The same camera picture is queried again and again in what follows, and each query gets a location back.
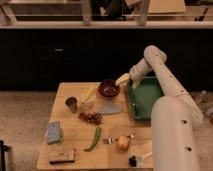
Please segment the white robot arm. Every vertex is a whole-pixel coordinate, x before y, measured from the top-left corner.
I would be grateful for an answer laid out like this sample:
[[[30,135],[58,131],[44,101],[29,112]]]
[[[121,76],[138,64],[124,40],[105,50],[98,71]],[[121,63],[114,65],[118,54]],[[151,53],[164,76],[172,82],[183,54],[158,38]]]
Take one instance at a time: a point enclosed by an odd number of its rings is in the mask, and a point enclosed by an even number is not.
[[[133,81],[136,88],[153,71],[163,96],[151,111],[153,171],[201,171],[193,131],[203,114],[188,91],[166,66],[167,55],[155,45],[144,49],[143,58],[115,84]]]

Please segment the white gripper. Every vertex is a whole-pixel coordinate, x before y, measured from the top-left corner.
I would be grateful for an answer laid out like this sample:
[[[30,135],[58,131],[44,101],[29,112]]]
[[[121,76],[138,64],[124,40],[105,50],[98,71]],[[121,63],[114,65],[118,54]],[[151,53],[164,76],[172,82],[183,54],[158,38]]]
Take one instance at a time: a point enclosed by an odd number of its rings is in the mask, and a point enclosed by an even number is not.
[[[133,81],[132,88],[135,89],[139,86],[140,82],[144,77],[152,71],[151,66],[142,58],[136,65],[134,65],[129,73],[125,73],[120,76],[116,81],[115,85],[119,86],[120,84],[127,82],[129,79]]]

